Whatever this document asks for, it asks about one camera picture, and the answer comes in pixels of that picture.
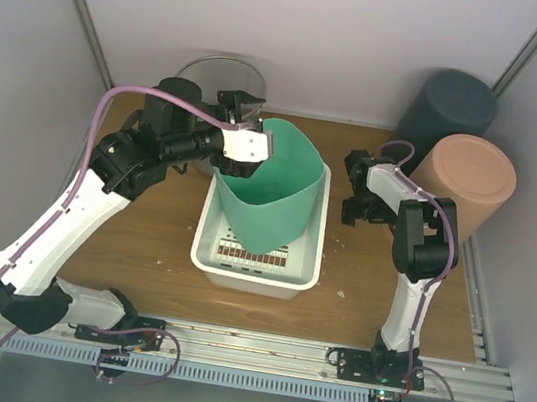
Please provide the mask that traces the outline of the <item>salmon pink plastic bin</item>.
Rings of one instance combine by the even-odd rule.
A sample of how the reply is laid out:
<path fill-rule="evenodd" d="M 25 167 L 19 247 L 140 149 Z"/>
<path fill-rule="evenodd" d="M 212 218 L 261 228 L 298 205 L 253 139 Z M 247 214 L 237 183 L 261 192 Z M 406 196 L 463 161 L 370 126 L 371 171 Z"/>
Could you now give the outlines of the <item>salmon pink plastic bin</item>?
<path fill-rule="evenodd" d="M 410 178 L 436 197 L 453 199 L 460 242 L 478 230 L 517 186 L 505 153 L 486 139 L 466 134 L 440 139 Z"/>

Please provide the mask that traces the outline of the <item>green plastic bin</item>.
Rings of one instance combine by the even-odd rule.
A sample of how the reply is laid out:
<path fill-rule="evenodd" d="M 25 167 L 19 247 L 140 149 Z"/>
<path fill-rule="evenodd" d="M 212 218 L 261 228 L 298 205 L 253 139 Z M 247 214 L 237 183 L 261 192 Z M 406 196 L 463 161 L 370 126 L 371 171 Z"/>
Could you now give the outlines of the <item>green plastic bin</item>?
<path fill-rule="evenodd" d="M 270 253 L 300 237 L 311 218 L 324 162 L 310 139 L 285 119 L 268 118 L 273 154 L 250 178 L 215 172 L 226 220 L 242 247 Z"/>

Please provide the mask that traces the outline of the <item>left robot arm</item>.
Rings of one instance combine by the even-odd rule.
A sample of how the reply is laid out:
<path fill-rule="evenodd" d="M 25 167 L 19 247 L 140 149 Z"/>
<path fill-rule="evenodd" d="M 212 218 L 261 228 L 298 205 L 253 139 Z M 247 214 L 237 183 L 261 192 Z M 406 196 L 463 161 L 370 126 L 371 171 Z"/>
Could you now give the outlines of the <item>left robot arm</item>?
<path fill-rule="evenodd" d="M 271 154 L 271 140 L 256 109 L 264 98 L 220 90 L 206 103 L 201 88 L 180 77 L 155 87 L 117 87 L 143 95 L 144 104 L 117 131 L 97 138 L 93 124 L 80 170 L 59 199 L 29 230 L 0 251 L 0 314 L 26 334 L 57 324 L 84 326 L 112 344 L 134 333 L 137 310 L 119 290 L 92 290 L 58 278 L 66 261 L 107 220 L 169 169 L 211 161 L 222 174 L 249 178 Z"/>

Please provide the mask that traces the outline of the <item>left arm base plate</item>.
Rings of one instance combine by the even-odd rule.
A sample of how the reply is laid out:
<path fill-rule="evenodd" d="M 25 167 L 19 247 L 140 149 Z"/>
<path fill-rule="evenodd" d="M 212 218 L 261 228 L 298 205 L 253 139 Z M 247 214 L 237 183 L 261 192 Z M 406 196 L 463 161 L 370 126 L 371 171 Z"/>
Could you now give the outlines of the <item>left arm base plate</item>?
<path fill-rule="evenodd" d="M 79 340 L 112 344 L 121 348 L 139 351 L 157 351 L 161 347 L 163 330 L 167 327 L 162 319 L 134 316 L 124 319 L 109 330 L 100 330 L 80 325 L 74 327 L 75 337 Z"/>

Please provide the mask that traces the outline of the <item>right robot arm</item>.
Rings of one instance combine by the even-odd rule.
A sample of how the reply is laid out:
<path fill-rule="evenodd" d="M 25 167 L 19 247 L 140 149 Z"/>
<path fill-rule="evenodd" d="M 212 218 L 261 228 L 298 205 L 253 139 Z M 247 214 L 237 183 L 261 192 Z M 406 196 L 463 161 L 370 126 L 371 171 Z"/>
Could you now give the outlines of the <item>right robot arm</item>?
<path fill-rule="evenodd" d="M 458 263 L 457 207 L 364 149 L 351 151 L 344 163 L 353 194 L 342 202 L 341 222 L 353 226 L 363 220 L 394 228 L 391 259 L 397 285 L 368 360 L 374 382 L 389 385 L 415 367 L 430 301 Z"/>

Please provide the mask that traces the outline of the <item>dark grey plastic bin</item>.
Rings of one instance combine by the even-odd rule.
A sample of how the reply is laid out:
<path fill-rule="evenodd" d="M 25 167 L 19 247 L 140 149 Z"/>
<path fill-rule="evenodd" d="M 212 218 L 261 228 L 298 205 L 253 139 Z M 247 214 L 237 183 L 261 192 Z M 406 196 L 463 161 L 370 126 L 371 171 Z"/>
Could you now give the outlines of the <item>dark grey plastic bin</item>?
<path fill-rule="evenodd" d="M 394 138 L 415 148 L 414 159 L 426 157 L 445 136 L 481 136 L 495 120 L 499 101 L 482 80 L 458 69 L 430 75 L 394 130 Z"/>

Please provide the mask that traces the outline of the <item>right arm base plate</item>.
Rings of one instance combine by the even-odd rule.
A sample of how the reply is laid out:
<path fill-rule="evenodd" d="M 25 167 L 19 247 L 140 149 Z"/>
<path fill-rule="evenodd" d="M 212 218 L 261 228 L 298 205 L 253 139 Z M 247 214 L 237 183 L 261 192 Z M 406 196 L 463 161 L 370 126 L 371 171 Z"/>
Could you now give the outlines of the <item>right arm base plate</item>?
<path fill-rule="evenodd" d="M 331 347 L 325 354 L 326 362 L 336 368 L 340 380 L 373 384 L 386 389 L 413 390 L 425 389 L 424 375 L 417 376 L 415 371 L 406 377 L 409 363 L 403 356 L 382 356 L 376 352 L 361 349 Z"/>

